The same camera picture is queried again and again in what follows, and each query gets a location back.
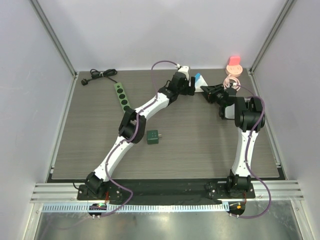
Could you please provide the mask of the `white triangular socket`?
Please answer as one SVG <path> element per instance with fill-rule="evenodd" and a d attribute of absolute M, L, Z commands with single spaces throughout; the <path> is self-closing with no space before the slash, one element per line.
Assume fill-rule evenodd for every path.
<path fill-rule="evenodd" d="M 205 81 L 204 77 L 200 74 L 197 73 L 195 75 L 195 93 L 201 93 L 203 92 L 203 89 L 201 87 L 207 87 L 208 84 Z"/>

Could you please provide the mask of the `pink round socket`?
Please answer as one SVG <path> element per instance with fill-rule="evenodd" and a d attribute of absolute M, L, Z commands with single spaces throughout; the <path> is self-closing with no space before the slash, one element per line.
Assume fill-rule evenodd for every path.
<path fill-rule="evenodd" d="M 228 76 L 231 77 L 239 77 L 243 72 L 243 67 L 240 64 L 237 65 L 227 65 L 225 68 L 225 72 Z"/>

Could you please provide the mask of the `pink plug adapter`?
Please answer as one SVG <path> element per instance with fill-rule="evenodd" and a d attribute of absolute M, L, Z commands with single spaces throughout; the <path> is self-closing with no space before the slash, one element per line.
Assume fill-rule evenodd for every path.
<path fill-rule="evenodd" d="M 241 57 L 238 55 L 233 55 L 229 57 L 228 65 L 229 66 L 237 66 L 241 63 Z"/>

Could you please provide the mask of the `dark green cube plug adapter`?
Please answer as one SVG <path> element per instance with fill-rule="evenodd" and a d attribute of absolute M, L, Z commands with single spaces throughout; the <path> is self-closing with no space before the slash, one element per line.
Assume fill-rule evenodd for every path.
<path fill-rule="evenodd" d="M 162 135 L 158 132 L 158 130 L 148 130 L 146 132 L 146 141 L 148 145 L 156 145 L 159 143 L 159 139 Z"/>

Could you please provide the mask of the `green power strip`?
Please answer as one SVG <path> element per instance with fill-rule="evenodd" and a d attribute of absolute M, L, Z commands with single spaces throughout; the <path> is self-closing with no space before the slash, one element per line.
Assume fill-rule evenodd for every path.
<path fill-rule="evenodd" d="M 117 94 L 121 109 L 125 112 L 128 108 L 130 108 L 130 103 L 127 98 L 127 94 L 121 82 L 114 84 L 114 89 Z"/>

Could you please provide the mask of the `blue plug adapter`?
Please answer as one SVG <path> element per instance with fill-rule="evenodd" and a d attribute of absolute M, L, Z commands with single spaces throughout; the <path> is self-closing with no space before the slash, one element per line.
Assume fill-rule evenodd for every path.
<path fill-rule="evenodd" d="M 203 85 L 203 76 L 200 73 L 195 75 L 195 87 L 200 88 Z"/>

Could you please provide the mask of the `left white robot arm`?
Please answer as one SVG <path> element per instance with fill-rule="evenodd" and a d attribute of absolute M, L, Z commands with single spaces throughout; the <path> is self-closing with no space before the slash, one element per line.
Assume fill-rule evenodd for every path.
<path fill-rule="evenodd" d="M 113 171 L 128 150 L 142 140 L 147 121 L 176 101 L 178 96 L 195 94 L 195 77 L 190 77 L 189 71 L 187 66 L 180 67 L 168 85 L 161 87 L 151 100 L 138 108 L 125 110 L 114 145 L 101 164 L 86 177 L 85 186 L 95 200 L 106 195 L 107 182 Z"/>

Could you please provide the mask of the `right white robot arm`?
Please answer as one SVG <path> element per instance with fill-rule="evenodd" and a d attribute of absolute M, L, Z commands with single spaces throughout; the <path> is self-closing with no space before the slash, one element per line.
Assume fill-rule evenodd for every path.
<path fill-rule="evenodd" d="M 232 86 L 222 84 L 201 86 L 204 98 L 219 105 L 219 117 L 233 120 L 238 132 L 235 160 L 226 178 L 225 191 L 231 198 L 237 198 L 250 191 L 251 161 L 254 145 L 260 130 L 265 125 L 263 102 L 257 96 L 237 96 Z"/>

